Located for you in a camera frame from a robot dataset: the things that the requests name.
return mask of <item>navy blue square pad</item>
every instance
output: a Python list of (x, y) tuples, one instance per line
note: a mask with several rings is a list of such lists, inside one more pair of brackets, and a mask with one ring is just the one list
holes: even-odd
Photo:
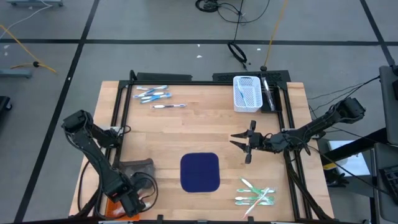
[(218, 156), (212, 152), (184, 155), (180, 171), (181, 186), (186, 192), (213, 192), (220, 186)]

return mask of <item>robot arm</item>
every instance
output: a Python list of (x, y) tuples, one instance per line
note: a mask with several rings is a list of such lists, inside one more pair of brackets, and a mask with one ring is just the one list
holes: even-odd
[(83, 110), (63, 120), (62, 128), (70, 144), (79, 149), (87, 157), (99, 175), (99, 184), (104, 194), (116, 203), (121, 201), (126, 215), (131, 217), (145, 209), (145, 203), (139, 199), (137, 191), (137, 178), (129, 178), (119, 169), (111, 167), (101, 149), (95, 143), (97, 140), (101, 147), (114, 147), (118, 145), (117, 133), (113, 130), (103, 131), (93, 124), (91, 115)]
[(284, 150), (292, 151), (305, 148), (306, 152), (310, 154), (306, 143), (311, 140), (311, 137), (316, 134), (325, 135), (326, 128), (333, 126), (336, 123), (352, 124), (361, 120), (364, 117), (365, 109), (359, 104), (355, 98), (343, 99), (337, 104), (330, 107), (323, 116), (309, 122), (299, 129), (283, 131), (277, 134), (267, 134), (263, 136), (261, 133), (254, 132), (256, 122), (251, 121), (250, 128), (244, 133), (232, 134), (231, 137), (249, 138), (249, 144), (242, 144), (236, 141), (231, 143), (240, 147), (243, 152), (247, 153), (245, 162), (251, 162), (251, 150), (257, 149), (260, 151), (267, 151), (273, 153), (280, 153)]

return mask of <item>black bracket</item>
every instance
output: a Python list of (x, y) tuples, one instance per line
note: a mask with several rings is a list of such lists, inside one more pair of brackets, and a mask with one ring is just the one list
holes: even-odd
[(163, 215), (157, 215), (156, 224), (163, 224)]
[(254, 224), (254, 217), (248, 217), (248, 223)]

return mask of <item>wooden table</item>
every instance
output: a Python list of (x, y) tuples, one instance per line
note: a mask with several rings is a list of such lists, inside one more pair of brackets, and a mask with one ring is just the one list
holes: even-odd
[[(118, 82), (102, 83), (94, 115), (94, 121), (99, 126), (109, 126), (111, 123), (117, 86)], [(303, 83), (288, 83), (288, 88), (295, 126), (301, 127), (311, 121), (304, 86)], [(244, 177), (258, 188), (277, 187), (274, 206), (256, 207), (250, 213), (256, 221), (294, 221), (283, 155), (253, 151), (252, 162), (246, 165), (245, 154), (229, 143), (229, 140), (244, 142), (229, 135), (247, 130), (252, 119), (257, 121), (257, 132), (278, 133), (277, 115), (259, 111), (234, 112), (232, 86), (176, 85), (170, 86), (169, 90), (173, 97), (157, 103), (186, 103), (187, 107), (155, 110), (149, 104), (141, 105), (136, 99), (130, 102), (127, 125), (132, 130), (124, 137), (121, 161), (152, 158), (159, 185), (159, 199), (155, 207), (142, 213), (141, 219), (155, 220), (158, 214), (163, 214), (165, 220), (241, 220), (248, 207), (236, 206), (234, 198), (253, 196), (251, 193), (236, 192), (238, 188), (245, 188), (239, 180), (239, 177)], [(132, 94), (141, 92), (133, 89)], [(285, 124), (288, 124), (286, 114), (284, 119)], [(190, 152), (217, 154), (221, 177), (217, 191), (190, 194), (181, 188), (180, 159)], [(308, 191), (326, 214), (333, 217), (320, 156), (315, 153), (308, 156), (303, 151), (302, 161)], [(88, 201), (97, 185), (98, 175), (89, 166), (83, 178), (82, 205)], [(70, 209), (71, 215), (77, 212), (77, 189), (78, 185)], [(300, 214), (304, 217), (298, 189), (297, 194)]]

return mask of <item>white plastic basket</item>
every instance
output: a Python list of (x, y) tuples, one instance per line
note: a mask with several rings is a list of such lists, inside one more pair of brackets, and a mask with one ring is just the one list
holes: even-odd
[(262, 107), (261, 82), (258, 77), (234, 77), (234, 110), (254, 113)]

